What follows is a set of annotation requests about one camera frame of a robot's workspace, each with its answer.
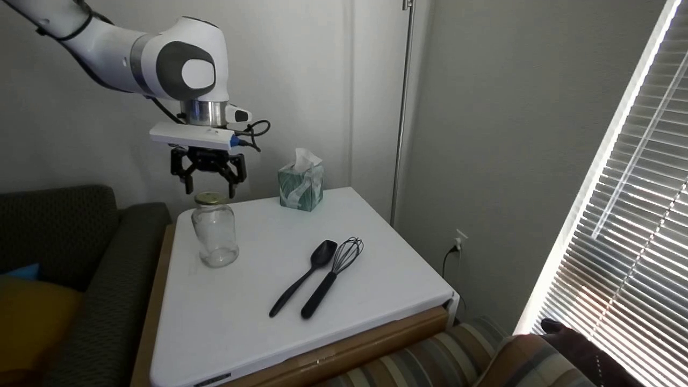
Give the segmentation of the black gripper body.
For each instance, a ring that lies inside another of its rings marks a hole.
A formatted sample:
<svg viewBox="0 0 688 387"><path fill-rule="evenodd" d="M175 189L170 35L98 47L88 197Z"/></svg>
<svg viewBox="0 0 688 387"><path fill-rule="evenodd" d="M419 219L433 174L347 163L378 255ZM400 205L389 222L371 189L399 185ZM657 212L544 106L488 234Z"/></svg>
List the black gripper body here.
<svg viewBox="0 0 688 387"><path fill-rule="evenodd" d="M228 181L246 178L246 160L241 154L231 154L227 151L209 149L173 149L170 151L170 172L190 178L195 169L218 172Z"/></svg>

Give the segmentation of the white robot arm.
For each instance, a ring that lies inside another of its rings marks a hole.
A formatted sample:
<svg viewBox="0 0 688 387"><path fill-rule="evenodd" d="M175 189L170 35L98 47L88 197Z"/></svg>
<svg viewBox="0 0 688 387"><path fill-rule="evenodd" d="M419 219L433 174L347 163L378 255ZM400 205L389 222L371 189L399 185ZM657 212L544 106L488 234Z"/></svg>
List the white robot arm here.
<svg viewBox="0 0 688 387"><path fill-rule="evenodd" d="M187 193L195 169L218 172L234 195L246 181L246 161L231 152L241 143L233 125L251 114L231 104L227 37L216 24L180 17L169 31L147 35L112 24L85 0L5 2L38 35L61 43L98 83L155 104L178 101L184 114L150 129L155 142L170 147L170 172Z"/></svg>

